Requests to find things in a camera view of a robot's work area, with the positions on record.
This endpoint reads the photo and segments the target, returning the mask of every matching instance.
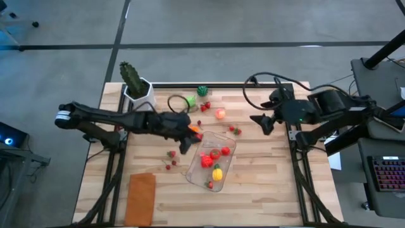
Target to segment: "plastic tray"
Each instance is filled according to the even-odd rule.
[[[227,156],[221,155],[219,159],[214,160],[213,166],[209,168],[202,168],[201,166],[201,155],[208,155],[212,149],[219,149],[221,151],[222,147],[229,147],[230,154]],[[207,190],[213,192],[219,192],[222,190],[223,183],[225,182],[225,177],[230,166],[230,162],[234,155],[236,148],[236,142],[228,137],[215,134],[214,132],[204,132],[202,141],[197,148],[191,165],[185,175],[185,178],[192,184],[201,186]],[[213,181],[213,170],[215,164],[219,164],[222,170],[222,180]],[[213,188],[210,189],[206,186],[206,183],[211,181],[213,183]]]

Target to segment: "yellow bell pepper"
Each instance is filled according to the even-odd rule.
[[[222,180],[222,170],[220,169],[219,164],[216,164],[214,166],[214,170],[213,170],[213,180],[214,181],[220,181]]]

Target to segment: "white pot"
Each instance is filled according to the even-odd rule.
[[[134,109],[136,107],[138,107],[139,105],[141,105],[142,103],[146,102],[146,101],[150,102],[155,107],[156,106],[156,100],[154,98],[154,92],[153,92],[152,84],[150,82],[148,82],[144,78],[140,78],[140,79],[149,84],[149,90],[147,91],[146,96],[138,98],[138,99],[131,98],[127,93],[128,86],[125,87],[124,95],[134,104]],[[144,104],[140,108],[137,109],[137,111],[152,111],[152,110],[153,110],[152,107],[150,105],[148,105],[148,104]]]

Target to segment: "desk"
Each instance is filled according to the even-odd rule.
[[[351,65],[360,96],[369,95],[382,108],[402,101],[397,85],[405,87],[405,69],[389,61],[382,61],[375,70],[365,68],[361,60],[352,60]],[[367,128],[371,138],[405,141],[404,132],[399,134],[377,121],[368,122]]]
[[[368,197],[370,208],[379,216],[405,219],[405,194],[404,193],[381,193],[374,186],[368,156],[381,156],[382,151],[390,151],[390,156],[404,156],[405,145],[399,142],[390,142],[375,139],[360,139],[358,141],[361,159],[366,173]]]
[[[116,111],[121,89],[121,83],[107,83],[100,108]],[[247,95],[253,102],[260,103],[268,100],[272,90],[247,89]],[[294,91],[297,99],[305,99],[309,94],[297,86],[294,86]],[[155,89],[157,111],[169,110],[166,100],[174,92],[183,96],[196,94],[195,89]],[[130,175],[152,172],[157,182],[153,225],[301,225],[285,125],[276,124],[273,133],[264,136],[260,126],[249,119],[249,115],[261,115],[262,111],[246,103],[241,89],[210,89],[206,98],[197,98],[197,103],[205,99],[211,101],[211,109],[191,113],[192,123],[200,120],[204,131],[223,134],[237,142],[222,191],[209,192],[188,183],[182,175],[187,171],[197,145],[193,145],[186,155],[177,156],[178,167],[167,171],[162,160],[168,162],[167,151],[178,151],[178,142],[158,136],[130,134],[115,224],[123,224]],[[180,108],[184,107],[184,102],[173,99],[171,105],[174,109]],[[215,118],[216,108],[226,109],[223,120]],[[231,124],[242,129],[240,136],[228,131]],[[113,129],[110,125],[100,126]],[[93,144],[88,156],[101,149],[100,144]],[[99,197],[107,160],[108,153],[102,153],[87,162],[73,222],[82,219]],[[342,220],[326,154],[314,150],[309,154],[309,162],[317,194],[333,215]],[[108,203],[106,214],[110,210]]]

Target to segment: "potted cactus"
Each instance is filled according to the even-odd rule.
[[[139,77],[138,72],[131,64],[127,62],[120,63],[120,73],[127,85],[124,90],[124,95],[133,102],[134,108],[146,101],[155,106],[156,100],[154,98],[152,84],[144,78]],[[148,104],[144,104],[137,109],[137,111],[150,110],[152,110],[152,107]]]

